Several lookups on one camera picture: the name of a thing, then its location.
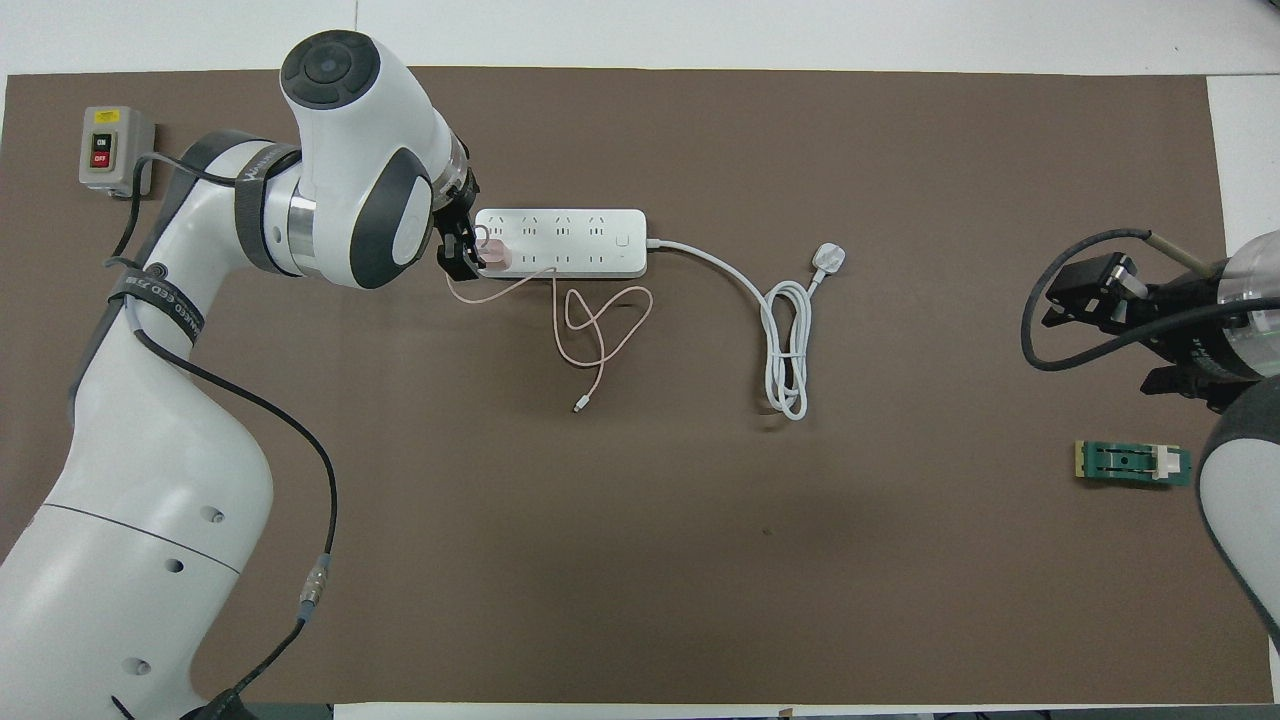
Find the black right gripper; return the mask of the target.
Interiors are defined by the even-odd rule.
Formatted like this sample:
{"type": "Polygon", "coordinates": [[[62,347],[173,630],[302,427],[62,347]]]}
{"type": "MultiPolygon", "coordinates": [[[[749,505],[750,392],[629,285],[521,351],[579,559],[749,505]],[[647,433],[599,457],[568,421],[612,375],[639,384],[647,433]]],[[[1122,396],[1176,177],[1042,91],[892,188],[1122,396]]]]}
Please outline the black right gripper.
{"type": "MultiPolygon", "coordinates": [[[[1111,336],[1152,322],[1219,302],[1217,281],[1170,281],[1144,284],[1137,263],[1124,252],[1069,263],[1044,292],[1050,309],[1039,319],[1044,328],[1069,323],[1092,325],[1111,336]]],[[[1251,388],[1251,369],[1231,348],[1224,320],[1196,322],[1164,332],[1142,345],[1165,360],[1140,384],[1144,395],[1180,395],[1202,400],[1211,411],[1226,410],[1251,388]]]]}

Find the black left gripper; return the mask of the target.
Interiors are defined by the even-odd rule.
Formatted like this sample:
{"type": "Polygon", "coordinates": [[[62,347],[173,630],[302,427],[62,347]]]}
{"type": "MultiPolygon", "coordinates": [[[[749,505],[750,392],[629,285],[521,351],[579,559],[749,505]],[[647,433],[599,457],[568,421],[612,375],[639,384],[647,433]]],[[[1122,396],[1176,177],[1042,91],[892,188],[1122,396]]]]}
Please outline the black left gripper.
{"type": "Polygon", "coordinates": [[[435,229],[442,237],[456,237],[443,238],[436,249],[436,263],[454,282],[475,281],[488,266],[474,228],[472,208],[477,195],[479,184],[474,169],[468,168],[449,179],[431,201],[435,229]]]}

